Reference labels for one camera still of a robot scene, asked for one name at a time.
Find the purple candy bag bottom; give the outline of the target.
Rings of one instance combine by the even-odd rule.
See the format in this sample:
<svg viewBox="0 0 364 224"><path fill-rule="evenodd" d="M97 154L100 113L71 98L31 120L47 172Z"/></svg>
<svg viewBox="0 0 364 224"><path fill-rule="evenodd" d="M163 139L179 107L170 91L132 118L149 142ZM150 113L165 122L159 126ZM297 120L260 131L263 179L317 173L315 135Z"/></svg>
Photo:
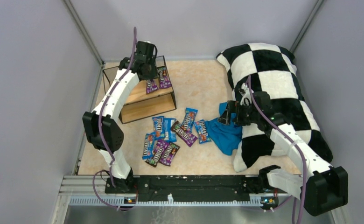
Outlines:
<svg viewBox="0 0 364 224"><path fill-rule="evenodd" d="M175 143L170 143L160 158L160 163L165 166L171 166L172 160L181 147Z"/></svg>

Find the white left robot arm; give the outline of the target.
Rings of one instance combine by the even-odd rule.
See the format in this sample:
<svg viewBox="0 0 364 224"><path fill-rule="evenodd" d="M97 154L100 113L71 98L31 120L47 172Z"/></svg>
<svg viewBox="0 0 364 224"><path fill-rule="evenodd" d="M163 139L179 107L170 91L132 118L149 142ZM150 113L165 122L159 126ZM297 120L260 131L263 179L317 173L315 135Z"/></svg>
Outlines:
<svg viewBox="0 0 364 224"><path fill-rule="evenodd" d="M133 186L133 170L122 152L124 134L117 124L120 112L134 87L156 76L157 47L138 41L130 57L118 66L115 79L99 104L83 114L85 135L109 167L111 189L127 192Z"/></svg>

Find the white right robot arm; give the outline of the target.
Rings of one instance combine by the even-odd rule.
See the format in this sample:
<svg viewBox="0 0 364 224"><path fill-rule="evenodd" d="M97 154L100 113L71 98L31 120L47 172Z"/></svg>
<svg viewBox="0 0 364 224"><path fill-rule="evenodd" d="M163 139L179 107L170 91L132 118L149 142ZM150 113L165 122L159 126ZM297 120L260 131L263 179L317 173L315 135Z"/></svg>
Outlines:
<svg viewBox="0 0 364 224"><path fill-rule="evenodd" d="M266 188L278 188L299 199L312 216L348 203L347 171L341 166L333 167L304 142L289 120L274 110L267 92L246 92L242 102L229 100L217 120L223 125L256 124L280 147L276 155L286 155L301 171L301 176L297 176L276 165L263 168L259 178Z"/></svg>

